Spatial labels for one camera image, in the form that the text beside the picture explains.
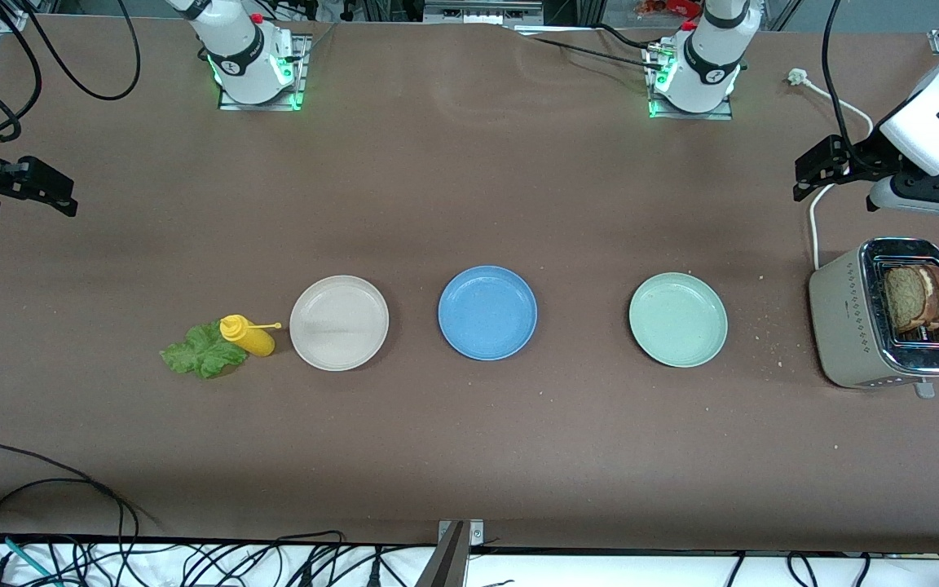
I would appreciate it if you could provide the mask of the white round plate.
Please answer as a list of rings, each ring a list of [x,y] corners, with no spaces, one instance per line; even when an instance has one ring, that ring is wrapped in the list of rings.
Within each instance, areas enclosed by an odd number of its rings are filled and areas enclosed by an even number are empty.
[[[389,308],[381,291],[360,277],[323,278],[299,294],[289,317],[298,356],[327,372],[367,364],[386,342]]]

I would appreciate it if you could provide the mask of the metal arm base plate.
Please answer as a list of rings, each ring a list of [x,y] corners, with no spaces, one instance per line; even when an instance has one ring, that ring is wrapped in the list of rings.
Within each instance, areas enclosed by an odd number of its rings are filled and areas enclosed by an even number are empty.
[[[641,50],[651,118],[728,121],[733,118],[730,94],[741,71],[739,63],[692,64],[690,50],[652,43]]]
[[[313,34],[293,34],[287,30],[284,33],[287,34],[289,40],[284,44],[283,55],[277,60],[277,67],[290,85],[283,88],[272,100],[261,104],[238,103],[219,86],[218,110],[233,112],[298,112],[302,110],[310,70]]]

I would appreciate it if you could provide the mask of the beige chrome toaster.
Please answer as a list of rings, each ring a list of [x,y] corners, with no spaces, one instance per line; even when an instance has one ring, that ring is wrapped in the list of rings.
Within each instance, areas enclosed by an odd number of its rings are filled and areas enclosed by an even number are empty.
[[[825,376],[836,386],[876,391],[913,386],[935,395],[939,324],[897,332],[884,275],[901,265],[939,265],[939,248],[924,239],[877,237],[823,265],[809,278],[813,337]]]

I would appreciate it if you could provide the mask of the grey metal box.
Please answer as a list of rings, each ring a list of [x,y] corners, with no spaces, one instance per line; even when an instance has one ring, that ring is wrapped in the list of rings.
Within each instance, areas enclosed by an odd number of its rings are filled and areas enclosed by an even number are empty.
[[[426,24],[496,24],[543,26],[543,0],[424,0]]]

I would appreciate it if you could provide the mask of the yellow squeeze bottle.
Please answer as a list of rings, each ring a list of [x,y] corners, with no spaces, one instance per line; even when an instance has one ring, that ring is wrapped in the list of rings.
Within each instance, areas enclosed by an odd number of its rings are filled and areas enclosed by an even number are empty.
[[[266,357],[275,352],[276,341],[272,331],[282,329],[282,323],[254,324],[243,315],[224,316],[218,329],[221,337],[247,353]]]

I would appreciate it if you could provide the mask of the green lettuce leaf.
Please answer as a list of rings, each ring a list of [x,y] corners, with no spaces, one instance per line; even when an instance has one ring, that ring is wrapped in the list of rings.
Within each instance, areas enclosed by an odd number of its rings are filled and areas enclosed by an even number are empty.
[[[195,324],[180,342],[171,343],[160,351],[161,360],[175,373],[193,373],[211,379],[230,367],[239,367],[249,353],[224,338],[221,320]]]

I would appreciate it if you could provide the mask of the red object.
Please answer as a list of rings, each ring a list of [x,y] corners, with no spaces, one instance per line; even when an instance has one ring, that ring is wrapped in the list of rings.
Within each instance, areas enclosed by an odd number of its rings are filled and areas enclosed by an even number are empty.
[[[701,14],[703,0],[638,0],[633,11],[645,18],[676,16],[685,20]]]

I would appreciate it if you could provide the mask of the pale green round plate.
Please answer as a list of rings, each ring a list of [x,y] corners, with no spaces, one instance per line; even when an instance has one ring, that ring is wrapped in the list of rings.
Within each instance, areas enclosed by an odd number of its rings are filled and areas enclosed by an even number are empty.
[[[725,346],[728,313],[707,282],[684,272],[662,272],[641,283],[629,300],[628,327],[657,363],[694,368]]]

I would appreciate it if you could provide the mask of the aluminium bracket post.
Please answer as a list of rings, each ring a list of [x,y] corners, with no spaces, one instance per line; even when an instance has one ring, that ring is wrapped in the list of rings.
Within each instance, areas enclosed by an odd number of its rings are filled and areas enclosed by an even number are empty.
[[[483,520],[441,520],[439,542],[415,587],[465,587],[470,549],[482,545],[483,542]]]

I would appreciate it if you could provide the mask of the blue round plate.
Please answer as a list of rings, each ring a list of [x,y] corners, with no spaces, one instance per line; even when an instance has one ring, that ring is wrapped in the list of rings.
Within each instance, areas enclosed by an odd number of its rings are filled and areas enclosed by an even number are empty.
[[[459,272],[439,296],[441,335],[471,360],[506,360],[536,333],[538,302],[528,282],[499,265]]]

